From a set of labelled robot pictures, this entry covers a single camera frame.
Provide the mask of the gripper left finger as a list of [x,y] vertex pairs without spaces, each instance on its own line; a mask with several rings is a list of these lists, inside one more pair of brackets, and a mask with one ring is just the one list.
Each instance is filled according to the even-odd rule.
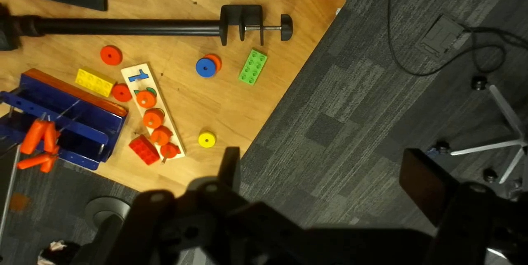
[[265,203],[233,187],[240,149],[224,151],[216,177],[183,195],[142,192],[133,201],[105,265],[176,265],[201,248],[217,265],[306,265],[302,230]]

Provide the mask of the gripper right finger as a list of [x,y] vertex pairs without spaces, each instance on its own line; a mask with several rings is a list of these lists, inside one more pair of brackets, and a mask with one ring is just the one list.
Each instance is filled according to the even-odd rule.
[[420,149],[407,148],[399,183],[437,229],[422,265],[483,265],[489,250],[528,265],[527,193],[509,201],[477,182],[458,182]]

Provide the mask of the round orange block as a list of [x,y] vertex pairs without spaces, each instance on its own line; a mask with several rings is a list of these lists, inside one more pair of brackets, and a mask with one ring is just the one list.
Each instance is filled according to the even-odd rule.
[[170,142],[173,132],[166,126],[155,128],[151,133],[150,140],[153,144],[164,146]]
[[216,67],[215,73],[218,73],[219,71],[221,71],[222,60],[221,60],[221,58],[218,55],[216,55],[216,54],[206,54],[203,58],[209,59],[209,60],[214,62],[215,67]]
[[169,142],[160,147],[160,154],[164,159],[172,159],[181,154],[181,150],[178,145]]
[[165,122],[165,113],[162,109],[147,109],[143,115],[143,125],[147,128],[158,128]]
[[150,90],[140,90],[136,93],[136,103],[144,109],[151,109],[157,104],[157,96]]

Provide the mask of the round yellow block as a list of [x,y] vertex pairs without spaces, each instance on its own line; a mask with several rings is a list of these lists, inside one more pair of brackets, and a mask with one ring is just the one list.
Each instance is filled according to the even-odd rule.
[[200,132],[200,134],[198,136],[198,144],[202,148],[211,148],[211,147],[215,146],[216,142],[217,142],[217,137],[211,131]]

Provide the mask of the round red block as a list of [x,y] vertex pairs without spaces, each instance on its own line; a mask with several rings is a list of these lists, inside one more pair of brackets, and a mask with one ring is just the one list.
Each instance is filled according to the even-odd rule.
[[111,90],[111,95],[119,102],[128,102],[132,99],[132,94],[124,83],[115,84]]
[[100,50],[101,60],[110,66],[117,66],[123,61],[121,50],[114,45],[106,45]]

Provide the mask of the round blue block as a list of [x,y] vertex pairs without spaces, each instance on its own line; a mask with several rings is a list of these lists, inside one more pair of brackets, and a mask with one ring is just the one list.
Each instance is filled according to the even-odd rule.
[[209,58],[200,58],[196,62],[196,73],[203,78],[211,78],[217,73],[217,66],[213,60]]

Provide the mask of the wooden number board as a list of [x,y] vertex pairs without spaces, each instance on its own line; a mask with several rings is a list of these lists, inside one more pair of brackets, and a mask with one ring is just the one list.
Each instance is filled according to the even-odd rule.
[[[166,100],[161,92],[161,89],[159,87],[157,80],[155,79],[153,71],[149,67],[149,64],[144,63],[144,64],[138,64],[132,67],[123,68],[121,69],[121,75],[124,77],[125,84],[128,86],[132,94],[132,101],[134,104],[136,104],[138,108],[138,111],[141,116],[142,124],[143,124],[143,115],[147,109],[140,107],[136,103],[136,93],[138,93],[138,91],[140,90],[150,90],[156,94],[157,104],[153,108],[159,108],[164,111],[165,122],[163,126],[168,127],[173,132],[172,138],[170,139],[170,143],[178,145],[181,150],[181,154],[177,155],[175,158],[167,159],[167,160],[179,159],[179,158],[183,158],[184,156],[186,156],[186,150],[181,141],[179,132],[177,131],[177,126],[175,125],[172,116],[170,116],[170,111],[166,104]],[[150,135],[154,130],[154,128],[147,128],[147,127],[146,129]]]

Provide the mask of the red toy brick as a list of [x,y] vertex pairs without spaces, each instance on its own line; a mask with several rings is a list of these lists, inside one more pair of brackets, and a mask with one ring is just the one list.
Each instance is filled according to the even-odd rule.
[[138,135],[138,137],[130,141],[128,146],[145,165],[152,165],[160,160],[160,154],[145,135]]

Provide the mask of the office chair base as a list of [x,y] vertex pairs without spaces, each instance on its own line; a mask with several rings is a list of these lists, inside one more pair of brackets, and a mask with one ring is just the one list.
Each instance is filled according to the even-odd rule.
[[483,171],[485,182],[504,186],[505,197],[511,201],[517,201],[522,193],[528,192],[528,127],[522,123],[499,89],[488,82],[485,76],[473,77],[471,88],[476,91],[488,90],[490,92],[511,129],[512,136],[454,151],[451,150],[447,141],[439,140],[426,151],[426,154],[428,156],[460,156],[495,149],[517,148],[516,154],[501,174],[492,168]]

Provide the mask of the blue and orange toy box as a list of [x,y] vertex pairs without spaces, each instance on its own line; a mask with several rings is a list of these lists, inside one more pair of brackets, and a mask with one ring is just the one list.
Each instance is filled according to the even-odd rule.
[[112,155],[128,114],[35,68],[21,74],[15,90],[0,91],[0,103],[11,107],[0,118],[0,138],[21,144],[34,120],[44,116],[59,132],[58,158],[89,170]]

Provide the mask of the orange toy peg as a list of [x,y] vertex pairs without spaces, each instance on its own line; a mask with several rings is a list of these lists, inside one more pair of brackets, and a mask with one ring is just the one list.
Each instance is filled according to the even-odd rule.
[[36,150],[38,143],[41,141],[46,128],[47,122],[39,118],[34,120],[21,143],[19,149],[20,152],[26,155],[32,154]]
[[55,148],[57,146],[57,140],[58,140],[58,131],[55,129],[55,123],[54,122],[47,122],[45,133],[43,135],[43,142],[44,142],[44,150],[48,153],[55,152]]
[[17,162],[17,168],[23,170],[37,165],[41,165],[42,163],[48,162],[51,157],[52,156],[49,154],[39,154],[37,156],[32,156],[28,159]]
[[49,173],[57,161],[58,156],[56,154],[43,154],[40,171],[43,173]]

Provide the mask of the green toy brick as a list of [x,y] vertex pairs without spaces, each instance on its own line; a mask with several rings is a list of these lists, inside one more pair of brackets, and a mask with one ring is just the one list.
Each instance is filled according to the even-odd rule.
[[266,64],[268,57],[266,54],[252,49],[247,57],[247,60],[240,71],[239,81],[249,85],[254,85]]

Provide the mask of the yellow toy brick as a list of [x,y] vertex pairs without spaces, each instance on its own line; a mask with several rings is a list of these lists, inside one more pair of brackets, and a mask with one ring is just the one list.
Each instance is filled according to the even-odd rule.
[[103,97],[109,97],[116,80],[90,68],[79,68],[75,83]]

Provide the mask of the grey floor socket box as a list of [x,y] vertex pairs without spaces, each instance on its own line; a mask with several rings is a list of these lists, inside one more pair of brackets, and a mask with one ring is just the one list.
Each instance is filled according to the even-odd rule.
[[428,58],[440,61],[464,33],[464,26],[447,13],[440,14],[417,40],[415,47]]

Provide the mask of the black clamp pole stand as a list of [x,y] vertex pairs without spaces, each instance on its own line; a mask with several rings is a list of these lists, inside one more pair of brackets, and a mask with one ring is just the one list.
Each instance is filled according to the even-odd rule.
[[20,47],[21,37],[60,35],[131,35],[168,37],[219,37],[227,45],[228,29],[239,27],[240,40],[247,31],[257,31],[264,45],[265,31],[279,31],[281,41],[289,41],[294,32],[292,17],[282,14],[279,26],[264,25],[263,7],[257,4],[227,4],[217,20],[174,19],[90,19],[55,18],[37,15],[12,15],[0,5],[0,51]]

